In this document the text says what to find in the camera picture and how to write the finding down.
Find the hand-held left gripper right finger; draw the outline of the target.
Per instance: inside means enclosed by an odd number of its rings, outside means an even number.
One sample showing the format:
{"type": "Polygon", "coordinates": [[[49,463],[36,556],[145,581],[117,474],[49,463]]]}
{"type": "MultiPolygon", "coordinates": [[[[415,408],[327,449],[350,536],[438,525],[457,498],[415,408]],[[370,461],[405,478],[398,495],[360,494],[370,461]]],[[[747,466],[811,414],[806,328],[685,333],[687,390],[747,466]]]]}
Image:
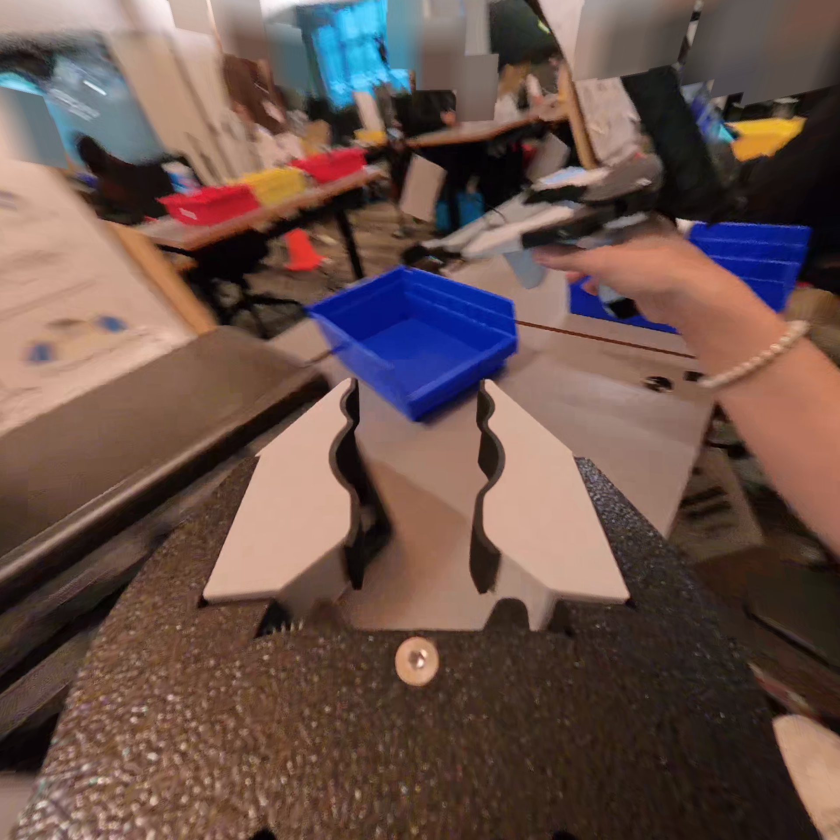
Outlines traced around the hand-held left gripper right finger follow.
{"type": "Polygon", "coordinates": [[[519,602],[530,630],[560,626],[567,602],[627,605],[629,590],[572,451],[493,381],[479,385],[471,580],[519,602]]]}

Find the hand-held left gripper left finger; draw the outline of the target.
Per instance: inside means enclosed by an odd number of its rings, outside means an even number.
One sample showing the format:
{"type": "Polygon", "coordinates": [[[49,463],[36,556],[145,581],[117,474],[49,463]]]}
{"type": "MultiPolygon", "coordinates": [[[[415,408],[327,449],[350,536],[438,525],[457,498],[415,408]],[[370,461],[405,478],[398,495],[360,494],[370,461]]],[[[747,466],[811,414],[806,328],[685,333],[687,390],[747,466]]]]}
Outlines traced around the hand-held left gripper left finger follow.
{"type": "Polygon", "coordinates": [[[391,519],[356,441],[360,419],[359,383],[343,380],[261,451],[206,604],[267,601],[308,614],[362,587],[391,519]]]}

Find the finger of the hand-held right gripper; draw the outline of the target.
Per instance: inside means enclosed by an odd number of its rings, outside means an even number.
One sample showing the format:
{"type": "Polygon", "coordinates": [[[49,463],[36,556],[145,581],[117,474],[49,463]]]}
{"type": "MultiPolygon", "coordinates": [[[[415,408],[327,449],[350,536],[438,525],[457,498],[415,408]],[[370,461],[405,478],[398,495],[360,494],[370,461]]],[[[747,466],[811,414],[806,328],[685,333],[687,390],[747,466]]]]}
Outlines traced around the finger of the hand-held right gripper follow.
{"type": "Polygon", "coordinates": [[[482,217],[463,226],[453,234],[453,239],[515,238],[522,233],[546,224],[563,222],[583,209],[573,202],[522,204],[509,201],[486,212],[482,217]]]}
{"type": "Polygon", "coordinates": [[[467,227],[445,238],[420,242],[422,256],[429,255],[442,261],[475,261],[496,256],[518,254],[525,250],[522,237],[532,224],[504,224],[483,227],[471,232],[467,227]]]}

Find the large blue plastic bin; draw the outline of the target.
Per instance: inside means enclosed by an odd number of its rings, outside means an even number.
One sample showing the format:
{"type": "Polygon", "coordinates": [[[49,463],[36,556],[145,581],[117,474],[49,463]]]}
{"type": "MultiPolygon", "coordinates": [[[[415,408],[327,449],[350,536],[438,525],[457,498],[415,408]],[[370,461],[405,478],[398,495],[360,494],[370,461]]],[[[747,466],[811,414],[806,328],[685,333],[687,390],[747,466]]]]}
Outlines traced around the large blue plastic bin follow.
{"type": "Polygon", "coordinates": [[[812,230],[800,225],[688,222],[694,246],[740,277],[775,312],[785,309],[802,270],[812,230]]]}

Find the black drawer cabinet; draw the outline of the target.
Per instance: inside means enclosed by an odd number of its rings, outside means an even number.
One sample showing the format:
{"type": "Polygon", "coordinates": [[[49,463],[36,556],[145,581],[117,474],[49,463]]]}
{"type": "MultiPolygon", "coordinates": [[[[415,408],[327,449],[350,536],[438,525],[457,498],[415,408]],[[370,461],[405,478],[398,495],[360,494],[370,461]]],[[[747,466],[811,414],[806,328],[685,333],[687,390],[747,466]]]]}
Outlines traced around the black drawer cabinet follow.
{"type": "Polygon", "coordinates": [[[328,391],[220,328],[2,436],[2,673],[131,580],[149,516],[328,391]]]}

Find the person's right forearm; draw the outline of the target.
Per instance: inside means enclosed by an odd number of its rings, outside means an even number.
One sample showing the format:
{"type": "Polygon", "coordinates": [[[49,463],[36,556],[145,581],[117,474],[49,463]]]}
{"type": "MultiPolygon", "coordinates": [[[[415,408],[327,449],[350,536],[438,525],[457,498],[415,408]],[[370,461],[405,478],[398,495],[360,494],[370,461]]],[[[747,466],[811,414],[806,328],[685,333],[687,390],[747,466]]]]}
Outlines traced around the person's right forearm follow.
{"type": "Polygon", "coordinates": [[[838,555],[839,373],[806,334],[793,322],[712,390],[773,488],[838,555]]]}

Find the person's right hand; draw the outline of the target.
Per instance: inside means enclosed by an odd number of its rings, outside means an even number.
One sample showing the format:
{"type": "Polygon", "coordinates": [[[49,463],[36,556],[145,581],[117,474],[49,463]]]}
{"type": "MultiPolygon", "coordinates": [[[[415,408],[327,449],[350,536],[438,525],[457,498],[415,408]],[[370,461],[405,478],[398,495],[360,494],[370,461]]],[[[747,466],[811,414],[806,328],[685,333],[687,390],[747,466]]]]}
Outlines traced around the person's right hand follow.
{"type": "Polygon", "coordinates": [[[592,249],[537,248],[535,260],[588,276],[633,299],[646,318],[675,328],[705,384],[768,349],[789,328],[741,279],[680,237],[648,236],[592,249]]]}

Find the hanging white paper sheet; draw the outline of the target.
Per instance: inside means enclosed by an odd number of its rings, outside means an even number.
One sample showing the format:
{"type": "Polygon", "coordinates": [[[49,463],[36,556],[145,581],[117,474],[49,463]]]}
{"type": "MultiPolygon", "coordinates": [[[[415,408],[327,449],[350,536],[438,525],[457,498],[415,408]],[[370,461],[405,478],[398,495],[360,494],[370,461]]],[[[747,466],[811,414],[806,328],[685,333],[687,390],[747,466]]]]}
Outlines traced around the hanging white paper sheet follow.
{"type": "Polygon", "coordinates": [[[431,223],[446,180],[446,169],[420,154],[408,163],[398,208],[402,214],[431,223]]]}

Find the small blue plastic bin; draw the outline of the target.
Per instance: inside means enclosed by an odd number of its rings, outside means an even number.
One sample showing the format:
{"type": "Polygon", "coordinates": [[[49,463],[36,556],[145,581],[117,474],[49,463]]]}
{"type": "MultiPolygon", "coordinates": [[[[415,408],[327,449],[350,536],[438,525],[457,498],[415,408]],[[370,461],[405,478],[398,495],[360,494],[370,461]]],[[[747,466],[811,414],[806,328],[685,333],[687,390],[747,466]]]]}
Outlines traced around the small blue plastic bin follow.
{"type": "Polygon", "coordinates": [[[513,302],[397,266],[307,307],[332,354],[418,421],[503,368],[518,351],[513,302]]]}

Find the red plastic bin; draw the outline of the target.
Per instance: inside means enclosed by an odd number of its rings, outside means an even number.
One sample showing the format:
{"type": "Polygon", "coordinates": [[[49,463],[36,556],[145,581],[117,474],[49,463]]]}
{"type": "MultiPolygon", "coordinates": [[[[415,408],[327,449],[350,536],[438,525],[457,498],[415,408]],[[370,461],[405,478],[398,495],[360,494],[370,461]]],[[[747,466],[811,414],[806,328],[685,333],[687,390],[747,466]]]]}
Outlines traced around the red plastic bin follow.
{"type": "Polygon", "coordinates": [[[157,198],[157,202],[175,221],[194,227],[215,226],[261,208],[252,189],[238,182],[173,193],[157,198]]]}
{"type": "Polygon", "coordinates": [[[360,148],[335,148],[289,162],[290,166],[304,172],[320,185],[359,172],[366,164],[364,151],[360,148]]]}

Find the orange cone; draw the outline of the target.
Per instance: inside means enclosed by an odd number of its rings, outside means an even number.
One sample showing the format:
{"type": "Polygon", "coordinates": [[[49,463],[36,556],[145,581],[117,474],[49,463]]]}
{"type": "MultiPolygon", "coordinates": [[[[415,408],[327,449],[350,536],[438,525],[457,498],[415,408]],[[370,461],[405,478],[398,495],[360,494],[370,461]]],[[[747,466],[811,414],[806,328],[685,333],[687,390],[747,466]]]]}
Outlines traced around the orange cone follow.
{"type": "Polygon", "coordinates": [[[287,258],[283,265],[285,271],[309,272],[318,270],[327,258],[314,247],[308,232],[294,228],[283,235],[287,258]]]}

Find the yellow plastic bin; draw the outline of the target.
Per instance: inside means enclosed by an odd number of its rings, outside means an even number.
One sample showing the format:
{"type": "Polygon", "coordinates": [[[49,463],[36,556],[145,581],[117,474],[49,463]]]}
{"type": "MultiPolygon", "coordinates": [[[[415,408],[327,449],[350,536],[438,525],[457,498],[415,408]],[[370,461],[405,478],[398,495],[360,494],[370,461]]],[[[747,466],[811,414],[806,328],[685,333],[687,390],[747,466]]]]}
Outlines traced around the yellow plastic bin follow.
{"type": "Polygon", "coordinates": [[[278,166],[251,172],[242,175],[235,183],[246,186],[262,207],[284,203],[309,188],[307,175],[295,166],[278,166]]]}
{"type": "Polygon", "coordinates": [[[731,152],[740,162],[772,156],[802,131],[806,119],[768,118],[726,123],[733,140],[731,152]]]}

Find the blue screen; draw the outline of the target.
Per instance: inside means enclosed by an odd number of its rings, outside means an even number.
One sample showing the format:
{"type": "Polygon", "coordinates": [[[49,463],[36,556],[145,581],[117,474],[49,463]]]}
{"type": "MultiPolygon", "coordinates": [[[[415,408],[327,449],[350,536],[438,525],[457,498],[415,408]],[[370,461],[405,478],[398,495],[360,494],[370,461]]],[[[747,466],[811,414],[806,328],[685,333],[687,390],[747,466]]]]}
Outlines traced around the blue screen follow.
{"type": "Polygon", "coordinates": [[[354,104],[357,91],[390,80],[381,44],[387,2],[331,2],[307,7],[310,38],[330,104],[338,110],[354,104]]]}

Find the wooden table with bins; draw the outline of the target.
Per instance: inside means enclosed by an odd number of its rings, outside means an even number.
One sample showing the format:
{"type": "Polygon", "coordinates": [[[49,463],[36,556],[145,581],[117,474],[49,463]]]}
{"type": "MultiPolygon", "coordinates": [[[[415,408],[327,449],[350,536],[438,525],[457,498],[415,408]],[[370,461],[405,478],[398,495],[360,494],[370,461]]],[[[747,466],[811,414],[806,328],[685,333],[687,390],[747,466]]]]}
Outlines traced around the wooden table with bins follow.
{"type": "Polygon", "coordinates": [[[336,223],[355,280],[364,278],[354,231],[348,216],[358,206],[365,187],[383,182],[382,165],[368,164],[336,181],[315,185],[273,206],[260,206],[240,216],[209,226],[185,225],[163,217],[126,229],[139,233],[167,254],[195,262],[186,271],[187,286],[210,308],[216,321],[235,326],[240,313],[248,314],[254,333],[267,340],[274,336],[262,318],[265,312],[293,312],[305,316],[299,301],[257,293],[246,277],[268,253],[271,240],[294,229],[329,218],[336,223]]]}

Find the white poster board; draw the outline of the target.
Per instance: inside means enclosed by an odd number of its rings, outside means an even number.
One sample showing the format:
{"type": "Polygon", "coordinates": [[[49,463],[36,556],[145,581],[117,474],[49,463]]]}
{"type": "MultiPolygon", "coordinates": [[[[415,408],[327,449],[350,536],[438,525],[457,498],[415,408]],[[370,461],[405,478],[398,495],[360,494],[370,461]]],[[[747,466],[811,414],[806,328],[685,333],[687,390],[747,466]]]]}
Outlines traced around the white poster board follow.
{"type": "Polygon", "coordinates": [[[212,329],[161,293],[120,239],[49,168],[2,160],[2,434],[212,329]]]}

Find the black office chair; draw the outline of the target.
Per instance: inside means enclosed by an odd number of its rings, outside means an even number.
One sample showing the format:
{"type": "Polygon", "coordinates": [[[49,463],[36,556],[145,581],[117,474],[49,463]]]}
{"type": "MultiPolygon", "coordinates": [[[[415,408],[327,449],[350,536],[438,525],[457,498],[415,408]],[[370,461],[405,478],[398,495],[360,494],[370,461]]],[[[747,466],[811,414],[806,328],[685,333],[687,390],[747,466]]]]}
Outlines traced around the black office chair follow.
{"type": "Polygon", "coordinates": [[[168,215],[162,198],[174,194],[174,188],[161,163],[123,161],[86,134],[78,135],[75,145],[82,163],[97,180],[100,196],[131,224],[168,215]]]}

